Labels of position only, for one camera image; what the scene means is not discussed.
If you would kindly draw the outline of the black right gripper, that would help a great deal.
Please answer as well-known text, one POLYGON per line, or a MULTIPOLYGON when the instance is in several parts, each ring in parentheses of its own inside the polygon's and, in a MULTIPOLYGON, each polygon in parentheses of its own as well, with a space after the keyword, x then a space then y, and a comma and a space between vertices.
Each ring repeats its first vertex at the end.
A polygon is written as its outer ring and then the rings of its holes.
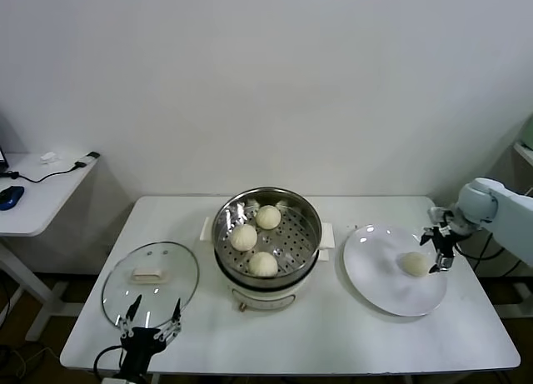
POLYGON ((447 257, 444 255, 454 254, 454 246, 456 243, 454 233, 448 226, 425 227, 419 244, 423 246, 430 240, 433 241, 438 254, 436 255, 435 264, 430 268, 428 273, 448 272, 452 267, 454 257, 447 257))

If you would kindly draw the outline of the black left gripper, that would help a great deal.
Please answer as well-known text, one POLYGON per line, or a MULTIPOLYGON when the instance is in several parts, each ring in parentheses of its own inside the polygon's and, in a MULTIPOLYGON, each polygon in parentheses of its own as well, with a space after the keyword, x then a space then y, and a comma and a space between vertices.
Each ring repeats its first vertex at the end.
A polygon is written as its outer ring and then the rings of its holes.
POLYGON ((152 357, 166 350, 167 342, 172 342, 181 332, 181 299, 177 300, 170 321, 161 329, 130 328, 141 304, 142 295, 120 317, 117 327, 121 332, 121 344, 126 356, 120 367, 119 378, 143 378, 147 373, 152 357))

